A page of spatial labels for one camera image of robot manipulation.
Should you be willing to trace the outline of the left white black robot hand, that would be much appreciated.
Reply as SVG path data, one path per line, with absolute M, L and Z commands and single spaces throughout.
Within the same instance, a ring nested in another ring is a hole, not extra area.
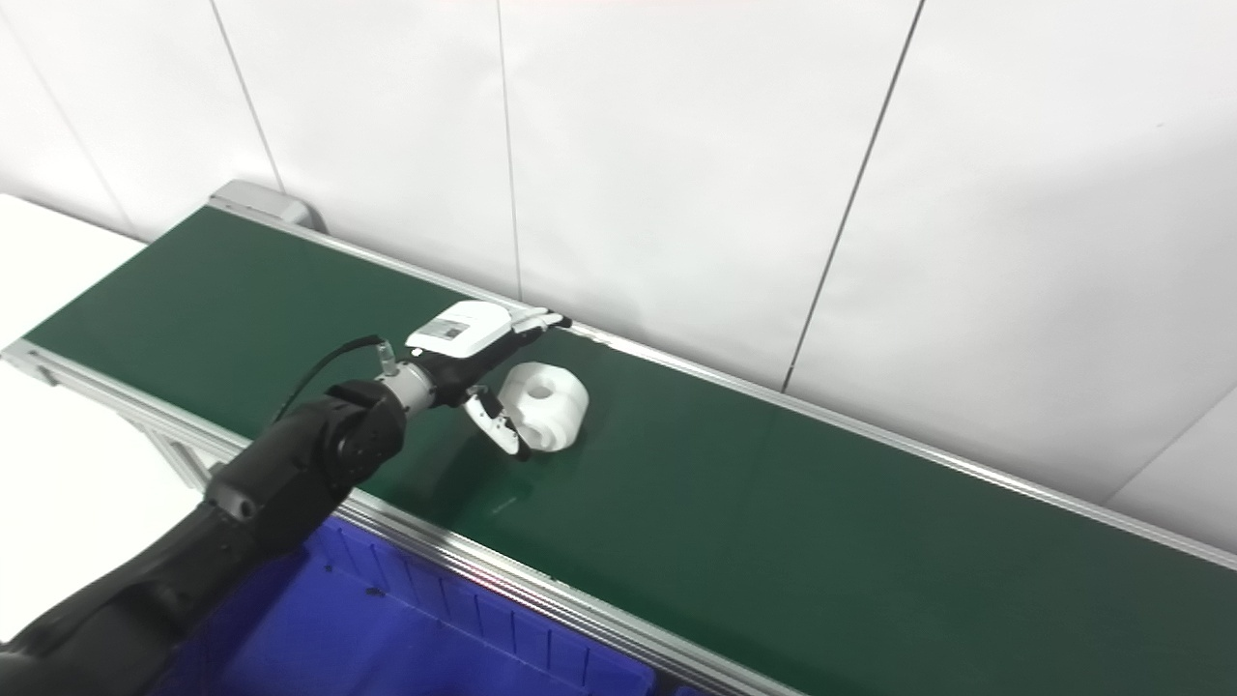
M 503 452 L 526 461 L 529 444 L 499 393 L 482 380 L 552 329 L 571 326 L 571 318 L 544 307 L 515 314 L 502 304 L 460 300 L 408 335 L 404 363 L 421 376 L 426 409 L 464 410 Z

